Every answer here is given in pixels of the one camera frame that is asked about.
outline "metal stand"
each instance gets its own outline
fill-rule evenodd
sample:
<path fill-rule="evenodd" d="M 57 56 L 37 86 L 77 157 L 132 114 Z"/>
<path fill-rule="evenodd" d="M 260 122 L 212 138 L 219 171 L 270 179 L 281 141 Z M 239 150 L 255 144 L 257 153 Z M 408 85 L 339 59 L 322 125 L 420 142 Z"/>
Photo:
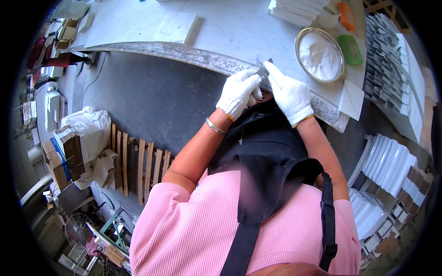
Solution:
<path fill-rule="evenodd" d="M 115 220 L 118 218 L 118 216 L 124 211 L 124 209 L 122 207 L 118 208 L 118 210 L 106 221 L 106 223 L 104 224 L 104 226 L 100 229 L 99 233 L 106 238 L 106 240 L 114 245 L 115 247 L 117 247 L 118 249 L 120 249 L 121 251 L 123 251 L 124 253 L 126 253 L 127 255 L 129 255 L 129 252 L 127 252 L 126 250 L 126 245 L 124 244 L 123 239 L 120 236 L 120 232 L 118 231 L 118 227 L 115 225 Z M 115 228 L 115 231 L 117 232 L 117 237 L 118 237 L 118 241 L 115 243 L 114 241 L 112 241 L 110 238 L 108 238 L 104 232 L 106 232 L 106 230 L 109 228 L 109 226 L 113 225 Z"/>

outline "gray floor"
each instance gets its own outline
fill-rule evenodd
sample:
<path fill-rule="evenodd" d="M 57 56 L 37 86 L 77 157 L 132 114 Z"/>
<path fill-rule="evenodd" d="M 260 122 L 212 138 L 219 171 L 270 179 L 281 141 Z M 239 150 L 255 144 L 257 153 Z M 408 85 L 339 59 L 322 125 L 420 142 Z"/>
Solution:
<path fill-rule="evenodd" d="M 111 52 L 100 53 L 95 64 L 89 70 L 83 69 L 78 76 L 75 76 L 75 68 L 69 66 L 58 81 L 58 90 L 68 100 L 69 113 L 82 106 L 106 109 L 121 131 L 137 140 L 155 142 L 158 148 L 176 155 L 215 109 L 225 79 L 220 73 L 174 60 Z M 364 149 L 364 135 L 378 132 L 388 134 L 393 132 L 393 127 L 367 100 L 360 121 L 350 119 L 344 134 L 327 128 L 326 136 L 347 178 Z M 133 191 L 128 198 L 120 192 L 91 186 L 97 203 L 107 202 L 105 217 L 111 215 L 109 209 L 123 206 L 124 219 L 130 222 L 131 217 L 143 209 L 136 195 L 137 152 L 129 151 L 128 169 L 129 187 Z M 359 185 L 358 182 L 362 185 L 363 178 L 359 177 L 355 185 Z"/>

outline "workbench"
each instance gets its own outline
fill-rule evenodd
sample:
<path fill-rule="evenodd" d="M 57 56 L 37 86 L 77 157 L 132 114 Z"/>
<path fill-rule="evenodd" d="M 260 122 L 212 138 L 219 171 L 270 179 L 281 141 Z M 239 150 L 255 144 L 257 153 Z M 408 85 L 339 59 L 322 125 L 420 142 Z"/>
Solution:
<path fill-rule="evenodd" d="M 349 117 L 338 111 L 343 81 L 362 89 L 366 64 L 365 14 L 362 0 L 349 4 L 354 10 L 356 31 L 347 31 L 340 23 L 324 29 L 332 37 L 355 36 L 363 64 L 346 64 L 341 79 L 321 84 L 311 79 L 300 66 L 294 40 L 301 28 L 267 14 L 270 0 L 178 0 L 156 2 L 106 0 L 95 2 L 90 12 L 94 21 L 84 33 L 77 33 L 73 43 L 62 52 L 119 51 L 140 53 L 179 60 L 232 75 L 244 69 L 258 70 L 256 59 L 272 58 L 286 75 L 304 82 L 312 93 L 315 115 L 344 132 Z M 167 12 L 196 13 L 198 20 L 186 46 L 154 42 Z M 321 28 L 316 20 L 312 27 Z M 267 81 L 263 89 L 270 89 Z"/>

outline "white work glove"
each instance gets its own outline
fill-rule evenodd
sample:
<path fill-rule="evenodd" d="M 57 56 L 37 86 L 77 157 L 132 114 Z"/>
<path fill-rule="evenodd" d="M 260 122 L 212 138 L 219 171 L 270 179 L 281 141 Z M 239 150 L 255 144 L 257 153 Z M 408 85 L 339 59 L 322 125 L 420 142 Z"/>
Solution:
<path fill-rule="evenodd" d="M 263 94 L 258 85 L 261 77 L 252 70 L 243 70 L 231 75 L 225 81 L 217 108 L 221 108 L 232 121 L 236 121 L 244 108 L 252 106 Z"/>
<path fill-rule="evenodd" d="M 264 66 L 269 72 L 269 81 L 273 97 L 292 127 L 306 118 L 313 116 L 310 105 L 310 90 L 305 83 L 282 74 L 276 66 L 265 61 Z"/>

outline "silver bracelet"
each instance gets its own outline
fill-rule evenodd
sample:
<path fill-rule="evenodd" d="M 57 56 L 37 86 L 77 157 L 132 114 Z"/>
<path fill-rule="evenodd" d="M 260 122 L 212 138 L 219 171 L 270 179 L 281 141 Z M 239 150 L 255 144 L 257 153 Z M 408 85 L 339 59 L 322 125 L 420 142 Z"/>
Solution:
<path fill-rule="evenodd" d="M 218 127 L 216 127 L 212 122 L 209 120 L 209 117 L 206 118 L 206 124 L 216 133 L 218 134 L 225 134 L 227 131 L 221 130 Z"/>

